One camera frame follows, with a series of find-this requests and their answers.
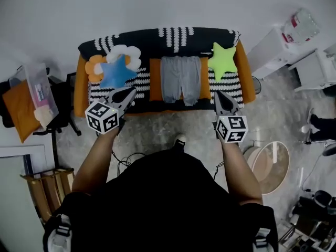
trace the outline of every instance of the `gray cloth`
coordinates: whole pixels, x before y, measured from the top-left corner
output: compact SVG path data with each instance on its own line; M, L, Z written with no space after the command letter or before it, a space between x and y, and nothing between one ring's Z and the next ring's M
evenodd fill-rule
M165 103L180 99L186 106L193 106L201 91L201 60L199 57L162 57L161 92Z

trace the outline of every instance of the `chair armrest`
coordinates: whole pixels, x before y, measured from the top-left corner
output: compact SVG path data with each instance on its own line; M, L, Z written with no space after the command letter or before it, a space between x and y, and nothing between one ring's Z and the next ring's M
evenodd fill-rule
M85 110L89 107L89 78L85 72L85 63L86 61L84 58L79 55L76 72L75 92L73 96L73 112L77 117L85 117Z
M234 61L238 69L238 77L242 87L241 91L243 93L243 101L244 103L253 102L256 99L256 93L254 90L252 74L248 64L247 56L240 40L237 44Z

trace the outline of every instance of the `person's right arm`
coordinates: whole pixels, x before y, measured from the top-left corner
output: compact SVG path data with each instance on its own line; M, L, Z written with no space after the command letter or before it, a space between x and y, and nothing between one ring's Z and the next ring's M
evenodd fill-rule
M229 193L240 205L263 204L260 185L248 166L239 146L222 143L225 176Z

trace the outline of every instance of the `transparent bin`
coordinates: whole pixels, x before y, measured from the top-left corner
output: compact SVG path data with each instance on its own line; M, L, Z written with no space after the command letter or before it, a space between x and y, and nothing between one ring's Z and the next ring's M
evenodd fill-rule
M26 64L23 65L23 70L26 74L26 79L29 86L31 98L33 100L35 111L41 107L49 106L51 120L58 115L58 109L51 93L50 84L47 77L47 69L45 64Z

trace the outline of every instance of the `person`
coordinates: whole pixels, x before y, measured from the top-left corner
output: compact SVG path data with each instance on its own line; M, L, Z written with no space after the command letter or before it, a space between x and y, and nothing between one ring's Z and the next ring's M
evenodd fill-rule
M238 145L222 142L229 193L200 160L184 153L183 135L171 149L136 160L106 183L117 133L98 136L72 192L45 227L45 251L278 251L273 209L263 206ZM57 239L57 231L67 241Z
M312 114L310 116L310 124L316 129L319 129L316 133L310 131L309 139L311 142L325 141L328 139L336 141L336 119L322 119Z

